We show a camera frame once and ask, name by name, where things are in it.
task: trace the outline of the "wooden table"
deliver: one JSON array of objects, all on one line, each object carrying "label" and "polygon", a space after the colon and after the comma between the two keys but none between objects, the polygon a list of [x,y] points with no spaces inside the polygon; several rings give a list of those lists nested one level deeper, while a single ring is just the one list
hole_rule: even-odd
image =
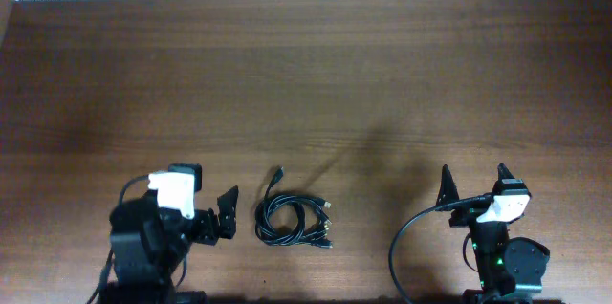
[{"label": "wooden table", "polygon": [[[204,166],[199,208],[240,186],[235,238],[192,248],[184,290],[394,297],[389,243],[434,204],[442,165],[467,197],[504,162],[534,196],[511,236],[552,253],[541,297],[608,303],[611,45],[612,0],[16,4],[0,51],[0,301],[84,302],[121,186],[174,162]],[[332,250],[255,238],[279,164],[278,190],[332,203]],[[467,230],[447,220],[400,245],[416,296],[479,287]]]}]

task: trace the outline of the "black wire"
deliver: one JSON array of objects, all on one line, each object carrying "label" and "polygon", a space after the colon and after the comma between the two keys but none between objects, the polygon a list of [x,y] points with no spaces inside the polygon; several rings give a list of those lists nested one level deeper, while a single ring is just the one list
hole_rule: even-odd
[{"label": "black wire", "polygon": [[435,210],[444,210],[444,209],[453,208],[455,206],[460,206],[460,205],[467,204],[467,203],[485,201],[485,200],[489,200],[490,197],[491,197],[490,194],[485,194],[485,195],[480,195],[477,197],[459,200],[459,201],[445,204],[445,205],[430,207],[422,211],[421,213],[415,215],[414,217],[410,218],[410,220],[408,220],[402,226],[402,228],[400,228],[398,233],[393,238],[393,241],[391,242],[391,247],[389,248],[389,270],[391,271],[391,277],[393,278],[393,283],[395,283],[395,287],[398,289],[398,292],[400,293],[400,295],[402,296],[402,298],[405,300],[406,303],[412,304],[412,301],[410,300],[410,298],[408,297],[408,294],[405,292],[404,288],[402,287],[402,284],[400,284],[400,280],[398,280],[398,276],[395,273],[395,269],[393,267],[393,255],[395,254],[395,247],[397,246],[398,241],[404,235],[408,227],[410,227],[414,222],[418,221],[419,219],[423,218],[424,216],[426,216],[427,214]]},{"label": "black wire", "polygon": [[[283,168],[279,168],[274,174],[264,199],[255,209],[255,235],[269,246],[292,246],[307,244],[321,248],[331,248],[332,242],[327,240],[327,230],[331,224],[329,217],[323,212],[324,207],[329,207],[325,200],[308,196],[293,194],[276,194],[269,198],[270,190],[280,181],[283,176]],[[270,223],[270,217],[285,205],[290,205],[297,215],[297,225],[288,234],[280,234]],[[306,230],[306,212],[304,206],[308,206],[317,216],[317,223],[313,228]]]},{"label": "black wire", "polygon": [[478,272],[474,267],[471,266],[470,261],[468,261],[468,256],[466,255],[466,248],[468,246],[468,241],[470,240],[470,234],[466,235],[466,238],[463,240],[463,261],[471,268],[472,271]]},{"label": "black wire", "polygon": [[183,283],[183,280],[185,279],[186,275],[187,275],[187,255],[185,255],[185,258],[183,259],[183,273],[181,274],[181,278],[179,279],[179,282],[176,283],[176,286],[174,287],[175,290],[177,290],[179,286],[181,286],[181,283]]},{"label": "black wire", "polygon": [[[131,185],[135,184],[136,182],[147,180],[148,178],[149,178],[148,175],[141,175],[141,176],[135,177],[134,179],[128,181],[127,184],[125,184],[123,188],[121,189],[121,193],[119,194],[118,205],[121,205],[123,203],[123,197],[125,196],[125,192],[127,191],[127,188],[129,188]],[[92,304],[94,300],[96,299],[96,297],[98,296],[100,289],[106,286],[106,283],[108,282],[108,276],[111,271],[112,263],[113,263],[113,250],[110,249],[108,250],[108,256],[106,257],[106,263],[104,264],[104,268],[102,269],[102,272],[100,273],[99,283],[96,286],[96,289],[94,290],[92,295],[87,300],[86,304]]]}]

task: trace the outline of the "wood grain surface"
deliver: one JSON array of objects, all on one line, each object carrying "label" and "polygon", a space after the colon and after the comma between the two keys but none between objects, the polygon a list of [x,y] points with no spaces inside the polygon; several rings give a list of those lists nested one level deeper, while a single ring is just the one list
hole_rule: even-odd
[{"label": "wood grain surface", "polygon": [[[534,196],[511,236],[552,253],[541,297],[612,295],[612,0],[18,3],[0,74],[3,303],[84,302],[121,186],[174,162],[204,166],[199,208],[240,187],[235,238],[192,248],[184,290],[394,297],[389,243],[442,165],[467,197],[503,162]],[[332,203],[332,250],[256,239],[279,164],[278,190]],[[408,232],[410,293],[479,287],[466,233]]]}]

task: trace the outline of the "cable bundle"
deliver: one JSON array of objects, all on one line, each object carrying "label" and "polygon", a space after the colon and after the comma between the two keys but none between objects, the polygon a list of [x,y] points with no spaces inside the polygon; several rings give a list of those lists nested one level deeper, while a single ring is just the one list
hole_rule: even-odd
[{"label": "cable bundle", "polygon": [[[331,248],[332,242],[327,239],[327,230],[332,224],[323,208],[329,208],[330,203],[322,198],[308,195],[276,194],[268,197],[270,190],[283,177],[283,168],[279,168],[272,177],[264,200],[255,210],[255,234],[269,246],[292,246],[307,244],[320,248]],[[281,207],[291,205],[297,215],[297,226],[289,234],[280,234],[270,224],[270,217]],[[310,207],[317,216],[317,224],[306,230],[306,214],[304,206]]]}]

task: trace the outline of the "brown wooden tabletop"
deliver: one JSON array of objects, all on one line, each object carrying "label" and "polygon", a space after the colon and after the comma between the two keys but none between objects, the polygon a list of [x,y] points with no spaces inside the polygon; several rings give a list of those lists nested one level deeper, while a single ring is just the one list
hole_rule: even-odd
[{"label": "brown wooden tabletop", "polygon": [[[551,250],[541,297],[610,301],[612,0],[17,3],[0,74],[3,303],[84,302],[120,188],[175,162],[203,165],[198,208],[240,187],[235,238],[193,246],[184,290],[394,297],[389,244],[442,165],[467,197],[503,162],[533,194],[511,237]],[[279,164],[277,190],[332,203],[333,249],[255,237]],[[414,295],[479,287],[448,217],[400,244]]]}]

